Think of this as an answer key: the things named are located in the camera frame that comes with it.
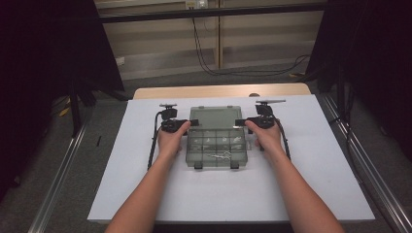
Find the wire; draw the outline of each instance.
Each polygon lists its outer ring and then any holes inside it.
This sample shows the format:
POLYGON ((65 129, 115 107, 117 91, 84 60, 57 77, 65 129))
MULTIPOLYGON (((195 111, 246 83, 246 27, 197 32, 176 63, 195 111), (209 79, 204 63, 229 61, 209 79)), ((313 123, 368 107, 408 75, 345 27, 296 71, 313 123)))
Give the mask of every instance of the wire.
POLYGON ((157 118, 160 114, 161 114, 161 112, 158 112, 154 117, 154 136, 152 137, 151 153, 149 154, 148 171, 152 167, 152 162, 153 162, 153 159, 154 159, 155 143, 157 142, 158 130, 160 130, 160 128, 157 129, 157 118))
POLYGON ((284 130, 282 124, 281 124, 281 121, 280 121, 278 118, 276 118, 274 115, 273 115, 273 117, 275 118, 275 121, 276 121, 276 123, 277 123, 278 126, 279 126, 279 130, 281 131, 282 138, 283 138, 284 145, 285 145, 285 153, 286 153, 286 156, 287 156, 289 159, 291 159, 291 152, 289 151, 288 139, 287 139, 286 136, 285 136, 285 130, 284 130))
POLYGON ((192 18, 191 21, 193 23, 193 29, 194 29, 193 30, 194 31, 194 42, 196 44, 197 59, 199 60, 200 67, 203 69, 203 71, 205 71, 206 73, 208 73, 211 76, 221 76, 221 75, 232 75, 232 76, 242 76, 242 77, 277 76, 277 75, 282 75, 282 74, 288 73, 289 71, 294 69, 296 66, 298 66, 300 63, 302 63, 306 58, 310 57, 310 54, 301 55, 294 61, 294 64, 293 64, 292 67, 284 69, 284 70, 267 70, 267 71, 256 70, 256 71, 237 71, 237 72, 225 72, 225 73, 216 72, 216 71, 211 70, 206 64, 206 61, 205 61, 204 56, 203 56, 202 47, 200 46, 200 40, 199 40, 199 36, 197 34, 197 28, 196 28, 196 23, 194 21, 194 18, 192 18), (275 73, 275 74, 246 75, 245 73, 275 73))

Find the hand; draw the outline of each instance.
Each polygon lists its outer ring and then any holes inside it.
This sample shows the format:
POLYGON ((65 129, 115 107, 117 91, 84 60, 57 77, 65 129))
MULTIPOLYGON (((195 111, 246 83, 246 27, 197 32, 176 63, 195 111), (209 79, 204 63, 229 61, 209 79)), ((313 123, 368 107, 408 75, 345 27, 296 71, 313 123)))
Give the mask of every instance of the hand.
POLYGON ((168 133, 163 130, 158 131, 158 148, 159 148, 159 157, 166 157, 173 159, 175 155, 180 150, 180 141, 182 136, 190 128, 190 121, 185 122, 178 131, 175 133, 168 133))
POLYGON ((262 146, 264 148, 264 154, 270 162, 272 162, 273 155, 285 153, 282 149, 281 133, 277 124, 268 129, 262 129, 250 120, 246 120, 245 124, 257 135, 255 144, 257 147, 262 146))

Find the black pole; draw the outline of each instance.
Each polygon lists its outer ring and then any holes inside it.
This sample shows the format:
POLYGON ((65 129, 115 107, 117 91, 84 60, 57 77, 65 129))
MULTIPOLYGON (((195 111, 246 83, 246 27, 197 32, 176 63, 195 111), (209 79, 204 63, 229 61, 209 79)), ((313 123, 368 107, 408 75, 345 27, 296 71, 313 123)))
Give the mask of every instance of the black pole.
POLYGON ((76 137, 80 127, 82 126, 82 120, 80 118, 79 102, 76 93, 75 80, 72 78, 69 86, 70 93, 70 106, 72 108, 72 118, 73 118, 73 134, 72 138, 76 137))
POLYGON ((336 83, 337 93, 337 111, 339 117, 342 120, 346 120, 346 108, 345 108, 345 76, 343 73, 343 67, 341 64, 338 66, 338 76, 336 83))

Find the clear plastic box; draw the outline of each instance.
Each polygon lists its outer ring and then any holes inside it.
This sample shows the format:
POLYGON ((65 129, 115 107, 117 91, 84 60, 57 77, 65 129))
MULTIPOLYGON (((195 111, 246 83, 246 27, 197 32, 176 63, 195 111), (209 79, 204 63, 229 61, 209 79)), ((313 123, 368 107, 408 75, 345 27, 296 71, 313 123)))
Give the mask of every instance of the clear plastic box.
POLYGON ((198 119, 199 126, 191 127, 188 133, 188 166, 195 169, 246 166, 245 132, 243 127, 234 125, 239 118, 242 118, 239 106, 191 108, 190 119, 198 119))

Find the white tabletop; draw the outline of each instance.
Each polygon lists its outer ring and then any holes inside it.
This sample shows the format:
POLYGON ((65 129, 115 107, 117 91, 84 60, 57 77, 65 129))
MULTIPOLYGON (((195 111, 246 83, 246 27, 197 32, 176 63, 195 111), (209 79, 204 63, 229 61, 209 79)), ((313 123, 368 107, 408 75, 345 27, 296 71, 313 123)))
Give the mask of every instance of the white tabletop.
MULTIPOLYGON (((272 104, 282 121, 292 163, 339 220, 374 219, 361 189, 336 142, 314 95, 131 100, 121 123, 88 220, 109 222, 147 170, 159 104, 177 104, 178 117, 189 118, 190 107, 240 106, 243 117, 255 117, 256 100, 286 99, 272 104)), ((249 142, 254 135, 247 135, 249 142)), ((187 166, 186 141, 170 171, 158 211, 158 222, 282 222, 288 221, 276 179, 252 144, 249 161, 239 170, 187 166)))

